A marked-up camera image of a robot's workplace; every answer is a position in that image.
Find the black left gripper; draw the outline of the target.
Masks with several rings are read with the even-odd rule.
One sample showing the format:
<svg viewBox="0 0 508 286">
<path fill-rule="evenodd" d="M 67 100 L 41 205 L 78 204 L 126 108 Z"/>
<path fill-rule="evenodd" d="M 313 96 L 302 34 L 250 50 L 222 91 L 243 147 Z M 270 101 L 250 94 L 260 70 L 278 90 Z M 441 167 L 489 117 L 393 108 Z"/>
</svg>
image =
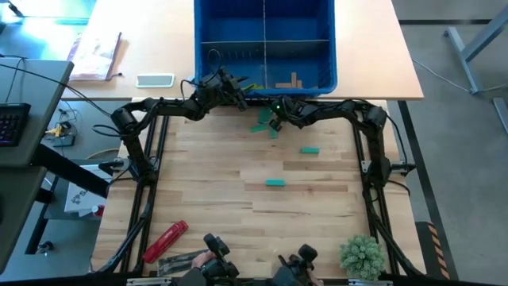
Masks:
<svg viewBox="0 0 508 286">
<path fill-rule="evenodd" d="M 221 105 L 236 106 L 239 111 L 245 111 L 248 105 L 245 101 L 247 83 L 241 83 L 248 76 L 236 77 L 225 67 L 220 67 L 214 74 L 207 75 L 196 87 L 196 99 L 207 109 Z"/>
</svg>

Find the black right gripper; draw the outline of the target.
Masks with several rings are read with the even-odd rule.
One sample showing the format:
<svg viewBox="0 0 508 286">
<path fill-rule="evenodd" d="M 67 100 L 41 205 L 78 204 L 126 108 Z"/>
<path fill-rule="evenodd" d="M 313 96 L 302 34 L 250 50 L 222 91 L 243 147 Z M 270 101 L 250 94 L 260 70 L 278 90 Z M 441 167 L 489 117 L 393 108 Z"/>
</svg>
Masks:
<svg viewBox="0 0 508 286">
<path fill-rule="evenodd" d="M 287 116 L 287 121 L 292 125 L 297 126 L 298 128 L 308 126 L 310 124 L 308 117 L 317 110 L 317 106 L 305 103 L 303 101 L 285 102 L 285 113 Z M 279 132 L 282 129 L 282 123 L 283 121 L 280 118 L 272 119 L 269 122 L 269 126 L 276 132 Z"/>
</svg>

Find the blue plastic bin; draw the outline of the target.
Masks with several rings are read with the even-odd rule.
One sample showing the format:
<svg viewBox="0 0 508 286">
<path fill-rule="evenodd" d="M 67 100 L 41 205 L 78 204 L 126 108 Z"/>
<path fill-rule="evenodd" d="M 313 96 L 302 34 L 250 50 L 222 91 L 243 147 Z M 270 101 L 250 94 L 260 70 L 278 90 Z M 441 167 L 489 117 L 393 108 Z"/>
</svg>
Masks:
<svg viewBox="0 0 508 286">
<path fill-rule="evenodd" d="M 194 0 L 194 76 L 213 74 L 217 66 L 235 76 L 248 76 L 242 83 L 264 85 L 264 58 L 224 60 L 215 49 L 205 54 L 208 41 L 262 41 L 262 0 Z M 338 84 L 334 0 L 266 0 L 267 41 L 328 40 L 329 55 L 314 58 L 267 58 L 268 89 L 253 90 L 252 98 L 276 95 L 315 98 L 329 94 Z M 290 83 L 297 73 L 303 88 L 275 88 Z"/>
</svg>

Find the person's left forearm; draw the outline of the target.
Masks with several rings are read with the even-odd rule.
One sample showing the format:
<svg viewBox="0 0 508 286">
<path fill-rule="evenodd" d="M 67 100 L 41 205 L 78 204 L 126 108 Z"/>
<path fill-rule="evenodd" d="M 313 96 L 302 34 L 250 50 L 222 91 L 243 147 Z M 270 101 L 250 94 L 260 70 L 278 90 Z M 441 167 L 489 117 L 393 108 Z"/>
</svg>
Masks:
<svg viewBox="0 0 508 286">
<path fill-rule="evenodd" d="M 178 286 L 206 286 L 206 278 L 200 269 L 193 268 L 179 279 Z"/>
</svg>

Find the white smartphone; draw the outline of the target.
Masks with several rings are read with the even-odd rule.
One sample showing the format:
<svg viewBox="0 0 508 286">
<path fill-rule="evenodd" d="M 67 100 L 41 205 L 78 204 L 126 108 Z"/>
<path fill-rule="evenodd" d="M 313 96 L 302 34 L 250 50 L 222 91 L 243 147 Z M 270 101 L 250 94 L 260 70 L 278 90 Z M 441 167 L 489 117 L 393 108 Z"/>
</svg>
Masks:
<svg viewBox="0 0 508 286">
<path fill-rule="evenodd" d="M 175 82 L 172 73 L 139 74 L 137 76 L 137 88 L 171 88 Z"/>
</svg>

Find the light wooden desk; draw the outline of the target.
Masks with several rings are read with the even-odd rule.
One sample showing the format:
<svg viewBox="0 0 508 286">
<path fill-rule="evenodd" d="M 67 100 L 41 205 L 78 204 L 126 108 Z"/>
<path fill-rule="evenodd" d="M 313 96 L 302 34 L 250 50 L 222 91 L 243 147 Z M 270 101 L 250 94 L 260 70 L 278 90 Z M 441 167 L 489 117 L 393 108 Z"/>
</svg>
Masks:
<svg viewBox="0 0 508 286">
<path fill-rule="evenodd" d="M 335 0 L 338 86 L 326 99 L 423 99 L 391 0 Z M 179 87 L 138 89 L 137 75 L 194 73 L 193 0 L 98 0 L 85 30 L 121 34 L 109 81 L 73 81 L 94 100 L 178 97 Z"/>
</svg>

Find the person's left hand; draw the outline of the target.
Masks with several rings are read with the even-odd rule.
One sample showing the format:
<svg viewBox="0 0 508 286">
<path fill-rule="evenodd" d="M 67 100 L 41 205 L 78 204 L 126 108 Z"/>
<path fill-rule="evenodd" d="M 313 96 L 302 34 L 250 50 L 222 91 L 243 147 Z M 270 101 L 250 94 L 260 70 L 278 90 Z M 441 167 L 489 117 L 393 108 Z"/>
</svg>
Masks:
<svg viewBox="0 0 508 286">
<path fill-rule="evenodd" d="M 196 258 L 194 258 L 191 262 L 191 268 L 200 269 L 206 262 L 214 259 L 216 257 L 215 253 L 211 251 L 206 251 L 204 253 L 200 253 Z"/>
</svg>

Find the person's hand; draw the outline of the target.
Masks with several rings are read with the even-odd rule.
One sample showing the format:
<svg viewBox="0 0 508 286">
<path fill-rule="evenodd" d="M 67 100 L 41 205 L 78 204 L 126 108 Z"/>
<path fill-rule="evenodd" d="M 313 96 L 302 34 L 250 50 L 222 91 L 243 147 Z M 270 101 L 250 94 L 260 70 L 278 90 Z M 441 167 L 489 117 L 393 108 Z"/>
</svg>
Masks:
<svg viewBox="0 0 508 286">
<path fill-rule="evenodd" d="M 200 269 L 206 262 L 214 259 L 216 257 L 215 253 L 211 251 L 206 251 L 204 253 L 200 253 L 196 258 L 194 258 L 191 262 L 191 268 Z"/>
<path fill-rule="evenodd" d="M 323 280 L 318 279 L 314 275 L 314 272 L 312 270 L 308 269 L 307 270 L 307 275 L 310 278 L 310 281 L 311 281 L 313 286 L 325 286 Z"/>
</svg>

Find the green artificial plant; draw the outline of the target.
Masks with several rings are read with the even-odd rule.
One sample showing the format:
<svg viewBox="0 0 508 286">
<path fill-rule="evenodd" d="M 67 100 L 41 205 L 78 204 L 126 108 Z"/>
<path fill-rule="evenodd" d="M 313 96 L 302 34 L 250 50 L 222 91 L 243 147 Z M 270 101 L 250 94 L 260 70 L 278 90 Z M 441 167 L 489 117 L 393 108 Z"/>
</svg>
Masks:
<svg viewBox="0 0 508 286">
<path fill-rule="evenodd" d="M 349 238 L 339 248 L 341 268 L 361 280 L 378 280 L 385 270 L 385 255 L 381 245 L 364 234 Z"/>
</svg>

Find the red plastic tool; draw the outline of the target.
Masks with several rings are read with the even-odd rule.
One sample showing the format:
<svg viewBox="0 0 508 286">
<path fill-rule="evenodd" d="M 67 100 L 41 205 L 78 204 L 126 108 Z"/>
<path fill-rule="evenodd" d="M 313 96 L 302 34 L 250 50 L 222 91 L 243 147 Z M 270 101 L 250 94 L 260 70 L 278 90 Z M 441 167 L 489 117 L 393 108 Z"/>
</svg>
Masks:
<svg viewBox="0 0 508 286">
<path fill-rule="evenodd" d="M 172 246 L 187 230 L 189 226 L 184 221 L 179 221 L 168 228 L 156 242 L 150 245 L 144 252 L 143 261 L 152 264 L 158 259 L 170 246 Z"/>
</svg>

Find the person's right hand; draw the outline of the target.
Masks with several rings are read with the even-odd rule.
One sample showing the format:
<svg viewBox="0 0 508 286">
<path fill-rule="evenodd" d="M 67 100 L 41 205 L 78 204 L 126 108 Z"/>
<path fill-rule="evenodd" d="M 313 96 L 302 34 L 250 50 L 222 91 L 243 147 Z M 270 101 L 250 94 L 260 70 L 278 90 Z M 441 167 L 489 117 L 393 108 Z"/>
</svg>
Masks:
<svg viewBox="0 0 508 286">
<path fill-rule="evenodd" d="M 312 270 L 308 269 L 307 270 L 307 275 L 310 278 L 310 281 L 311 281 L 313 286 L 325 286 L 323 280 L 318 279 L 314 275 L 314 272 Z"/>
</svg>

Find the dark grey elongated tool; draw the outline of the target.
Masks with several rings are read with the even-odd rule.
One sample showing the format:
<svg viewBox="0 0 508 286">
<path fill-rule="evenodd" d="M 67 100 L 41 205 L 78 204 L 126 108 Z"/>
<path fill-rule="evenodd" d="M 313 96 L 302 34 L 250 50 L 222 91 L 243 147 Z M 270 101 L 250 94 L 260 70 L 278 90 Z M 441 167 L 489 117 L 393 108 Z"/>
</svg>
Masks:
<svg viewBox="0 0 508 286">
<path fill-rule="evenodd" d="M 191 253 L 180 254 L 174 257 L 167 257 L 158 260 L 158 276 L 166 276 L 177 272 L 189 270 L 192 261 L 200 254 L 205 253 L 206 249 L 201 249 Z"/>
</svg>

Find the small black electronics box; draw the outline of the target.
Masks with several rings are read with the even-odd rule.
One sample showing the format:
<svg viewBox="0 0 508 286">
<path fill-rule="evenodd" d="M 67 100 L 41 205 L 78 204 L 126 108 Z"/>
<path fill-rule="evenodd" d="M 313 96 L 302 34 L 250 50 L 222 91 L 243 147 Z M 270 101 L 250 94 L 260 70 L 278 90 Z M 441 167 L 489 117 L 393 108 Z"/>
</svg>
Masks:
<svg viewBox="0 0 508 286">
<path fill-rule="evenodd" d="M 54 137 L 52 141 L 52 146 L 54 148 L 72 147 L 74 144 L 75 144 L 75 135 Z"/>
</svg>

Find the black desk support beam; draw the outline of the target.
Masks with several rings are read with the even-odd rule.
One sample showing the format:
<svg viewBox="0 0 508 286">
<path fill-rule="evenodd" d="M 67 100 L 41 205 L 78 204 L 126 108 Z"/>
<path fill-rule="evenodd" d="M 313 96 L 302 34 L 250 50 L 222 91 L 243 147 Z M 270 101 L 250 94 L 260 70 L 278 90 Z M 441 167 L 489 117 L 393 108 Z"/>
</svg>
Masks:
<svg viewBox="0 0 508 286">
<path fill-rule="evenodd" d="M 108 195 L 108 182 L 63 157 L 46 145 L 39 144 L 37 146 L 31 160 L 31 165 L 45 167 L 53 174 L 104 199 Z"/>
</svg>

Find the grey metal desk leg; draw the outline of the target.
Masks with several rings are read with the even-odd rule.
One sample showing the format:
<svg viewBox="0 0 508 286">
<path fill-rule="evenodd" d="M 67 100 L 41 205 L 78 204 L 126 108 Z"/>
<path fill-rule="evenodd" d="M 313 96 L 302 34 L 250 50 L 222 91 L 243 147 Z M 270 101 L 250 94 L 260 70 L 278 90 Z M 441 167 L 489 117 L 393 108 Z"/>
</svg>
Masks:
<svg viewBox="0 0 508 286">
<path fill-rule="evenodd" d="M 492 20 L 490 20 L 468 44 L 463 42 L 455 27 L 450 26 L 444 31 L 444 36 L 450 40 L 453 48 L 455 49 L 456 56 L 468 78 L 468 82 L 470 84 L 468 92 L 472 95 L 508 88 L 508 83 L 495 87 L 483 88 L 480 81 L 476 78 L 474 68 L 471 66 L 471 62 L 505 30 L 505 26 L 507 24 L 508 5 L 506 5 Z"/>
</svg>

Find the white printed paper box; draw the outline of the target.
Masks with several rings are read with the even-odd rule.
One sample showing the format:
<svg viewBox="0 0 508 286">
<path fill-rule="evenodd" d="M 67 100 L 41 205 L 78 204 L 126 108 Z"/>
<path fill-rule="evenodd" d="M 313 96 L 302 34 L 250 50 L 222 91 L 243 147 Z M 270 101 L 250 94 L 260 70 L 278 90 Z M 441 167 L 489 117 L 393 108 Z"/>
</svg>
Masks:
<svg viewBox="0 0 508 286">
<path fill-rule="evenodd" d="M 111 180 L 111 175 L 101 170 L 97 164 L 85 164 L 82 165 L 82 168 L 94 173 L 106 182 L 110 182 Z M 77 213 L 79 217 L 83 217 L 91 214 L 94 207 L 104 205 L 105 202 L 105 198 L 91 193 L 76 184 L 69 183 L 64 211 L 66 213 Z"/>
</svg>

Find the orange black hazard striped plate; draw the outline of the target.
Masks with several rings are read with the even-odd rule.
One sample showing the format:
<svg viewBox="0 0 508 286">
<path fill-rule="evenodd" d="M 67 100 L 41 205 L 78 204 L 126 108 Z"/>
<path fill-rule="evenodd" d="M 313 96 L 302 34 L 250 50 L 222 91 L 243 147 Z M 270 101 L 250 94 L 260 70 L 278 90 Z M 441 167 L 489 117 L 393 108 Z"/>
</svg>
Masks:
<svg viewBox="0 0 508 286">
<path fill-rule="evenodd" d="M 415 225 L 427 275 L 436 279 L 450 280 L 451 276 L 436 228 L 431 222 L 416 222 Z"/>
</svg>

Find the grey side desk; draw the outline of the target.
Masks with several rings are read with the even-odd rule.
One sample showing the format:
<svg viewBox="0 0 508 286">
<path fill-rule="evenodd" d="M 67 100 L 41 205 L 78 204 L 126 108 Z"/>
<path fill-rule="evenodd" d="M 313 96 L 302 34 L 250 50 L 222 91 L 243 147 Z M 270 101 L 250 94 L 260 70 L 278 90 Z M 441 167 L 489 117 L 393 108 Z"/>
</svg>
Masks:
<svg viewBox="0 0 508 286">
<path fill-rule="evenodd" d="M 19 235 L 47 173 L 31 165 L 58 106 L 68 61 L 0 59 L 0 103 L 28 103 L 26 127 L 14 147 L 0 147 L 0 274 L 8 265 Z"/>
</svg>

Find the black keyboard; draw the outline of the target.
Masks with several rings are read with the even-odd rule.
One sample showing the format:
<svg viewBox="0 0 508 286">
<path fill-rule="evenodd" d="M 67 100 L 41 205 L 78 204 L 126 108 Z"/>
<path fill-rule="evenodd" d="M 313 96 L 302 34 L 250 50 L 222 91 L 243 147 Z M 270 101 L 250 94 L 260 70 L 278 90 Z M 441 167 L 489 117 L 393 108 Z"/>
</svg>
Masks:
<svg viewBox="0 0 508 286">
<path fill-rule="evenodd" d="M 19 145 L 30 109 L 28 103 L 0 103 L 0 147 Z"/>
</svg>

